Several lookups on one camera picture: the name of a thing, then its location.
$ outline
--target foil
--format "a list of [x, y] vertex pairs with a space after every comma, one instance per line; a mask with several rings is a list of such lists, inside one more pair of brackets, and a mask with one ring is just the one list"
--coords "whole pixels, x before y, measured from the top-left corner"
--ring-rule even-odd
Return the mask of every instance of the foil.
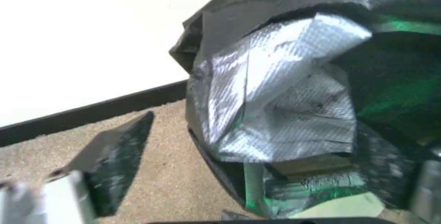
[[[441, 0], [212, 0], [170, 51], [190, 73], [192, 138], [260, 216], [364, 191], [405, 208], [432, 154], [416, 141], [441, 135], [440, 24]], [[296, 180], [266, 171], [342, 153], [354, 168]]]

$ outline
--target dark plastic piece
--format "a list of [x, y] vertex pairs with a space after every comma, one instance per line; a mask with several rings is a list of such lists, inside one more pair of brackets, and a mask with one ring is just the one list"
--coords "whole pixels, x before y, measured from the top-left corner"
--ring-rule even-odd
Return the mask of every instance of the dark plastic piece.
[[150, 224], [392, 224], [378, 218], [324, 218], [324, 219], [283, 219], [283, 220], [237, 220], [200, 222], [156, 222]]
[[98, 217], [118, 210], [137, 173], [153, 118], [153, 112], [148, 112], [98, 133], [67, 165], [68, 170], [84, 172]]

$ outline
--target black edge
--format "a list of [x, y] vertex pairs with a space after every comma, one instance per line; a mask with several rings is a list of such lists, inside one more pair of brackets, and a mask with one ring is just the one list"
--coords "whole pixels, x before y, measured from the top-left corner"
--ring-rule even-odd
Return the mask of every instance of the black edge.
[[133, 111], [172, 103], [185, 98], [187, 81], [137, 92], [100, 103], [0, 127], [0, 147], [99, 122]]

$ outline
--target white surface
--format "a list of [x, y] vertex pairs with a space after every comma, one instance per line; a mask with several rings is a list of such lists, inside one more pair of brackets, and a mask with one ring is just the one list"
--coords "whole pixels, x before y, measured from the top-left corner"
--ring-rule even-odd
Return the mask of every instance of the white surface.
[[168, 54], [209, 0], [0, 0], [0, 127], [184, 80]]

